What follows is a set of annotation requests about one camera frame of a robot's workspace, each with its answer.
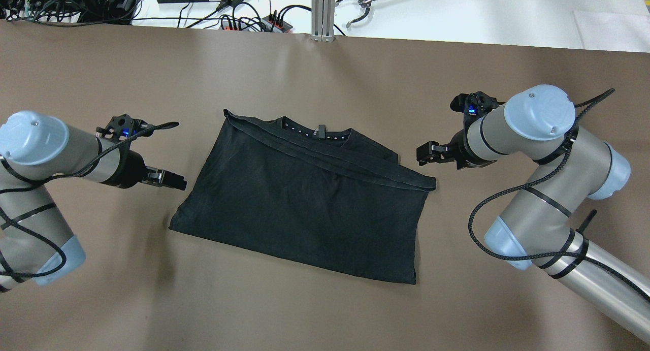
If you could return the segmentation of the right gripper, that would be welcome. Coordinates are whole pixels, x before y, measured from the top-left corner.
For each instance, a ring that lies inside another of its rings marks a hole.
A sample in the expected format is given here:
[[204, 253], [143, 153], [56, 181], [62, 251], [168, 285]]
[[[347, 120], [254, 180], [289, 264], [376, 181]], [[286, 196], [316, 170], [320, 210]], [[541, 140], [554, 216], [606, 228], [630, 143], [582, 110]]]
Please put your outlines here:
[[467, 134], [461, 130], [456, 133], [450, 144], [439, 145], [437, 141], [427, 141], [416, 148], [416, 161], [419, 166], [431, 163], [455, 162], [457, 170], [464, 168], [483, 168], [495, 161], [486, 161], [480, 158], [469, 147]]

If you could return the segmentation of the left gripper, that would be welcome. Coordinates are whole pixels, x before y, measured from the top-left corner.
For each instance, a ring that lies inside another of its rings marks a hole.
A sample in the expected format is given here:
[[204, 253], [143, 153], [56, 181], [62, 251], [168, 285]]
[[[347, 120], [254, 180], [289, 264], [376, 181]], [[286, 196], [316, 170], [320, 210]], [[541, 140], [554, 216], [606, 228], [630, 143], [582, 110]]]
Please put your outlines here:
[[132, 150], [120, 150], [120, 162], [116, 171], [107, 179], [107, 186], [127, 189], [144, 182], [149, 186], [170, 187], [186, 190], [185, 177], [168, 170], [146, 166], [141, 154]]

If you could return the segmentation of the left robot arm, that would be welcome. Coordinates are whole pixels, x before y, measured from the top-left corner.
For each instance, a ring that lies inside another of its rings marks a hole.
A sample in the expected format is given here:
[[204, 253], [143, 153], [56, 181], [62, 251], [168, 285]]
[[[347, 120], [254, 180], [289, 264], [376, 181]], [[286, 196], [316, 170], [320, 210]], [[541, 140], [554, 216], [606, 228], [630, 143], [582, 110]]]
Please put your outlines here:
[[131, 149], [137, 138], [176, 126], [123, 114], [92, 134], [39, 112], [11, 115], [2, 125], [2, 293], [30, 280], [50, 284], [86, 260], [47, 183], [80, 178], [121, 189], [186, 189], [183, 176], [147, 166]]

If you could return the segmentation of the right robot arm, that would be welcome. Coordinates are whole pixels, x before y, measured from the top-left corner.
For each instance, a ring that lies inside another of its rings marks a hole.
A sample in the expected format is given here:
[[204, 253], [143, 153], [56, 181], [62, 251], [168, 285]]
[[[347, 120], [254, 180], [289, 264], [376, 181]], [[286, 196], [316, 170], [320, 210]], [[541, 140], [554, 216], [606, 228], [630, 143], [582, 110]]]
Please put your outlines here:
[[459, 94], [451, 110], [463, 128], [447, 144], [416, 149], [421, 166], [454, 162], [480, 168], [522, 153], [537, 169], [524, 184], [483, 199], [468, 219], [473, 242], [493, 258], [536, 266], [648, 342], [648, 278], [585, 237], [593, 214], [572, 229], [567, 220], [586, 199], [611, 197], [627, 184], [631, 164], [611, 144], [580, 126], [608, 89], [573, 103], [554, 85], [537, 85], [505, 103], [484, 92]]

